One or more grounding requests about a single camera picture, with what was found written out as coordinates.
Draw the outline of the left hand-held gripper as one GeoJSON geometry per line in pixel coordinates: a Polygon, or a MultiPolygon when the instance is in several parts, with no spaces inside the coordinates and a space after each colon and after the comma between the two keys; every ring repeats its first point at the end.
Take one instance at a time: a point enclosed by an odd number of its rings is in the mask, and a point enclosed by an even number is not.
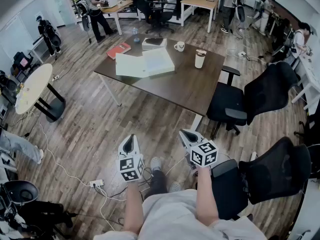
{"type": "Polygon", "coordinates": [[[130,134],[120,143],[118,155],[126,156],[116,160],[117,171],[123,180],[126,183],[140,180],[143,176],[145,164],[143,161],[144,156],[140,154],[140,146],[135,134],[130,134]]]}

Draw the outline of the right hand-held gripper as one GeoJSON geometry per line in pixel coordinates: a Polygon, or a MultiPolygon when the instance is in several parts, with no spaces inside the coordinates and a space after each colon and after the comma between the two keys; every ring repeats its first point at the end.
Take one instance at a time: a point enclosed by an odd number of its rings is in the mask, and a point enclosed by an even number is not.
{"type": "Polygon", "coordinates": [[[178,134],[191,163],[205,168],[217,161],[219,149],[212,140],[207,140],[199,132],[190,129],[181,129],[178,134]]]}

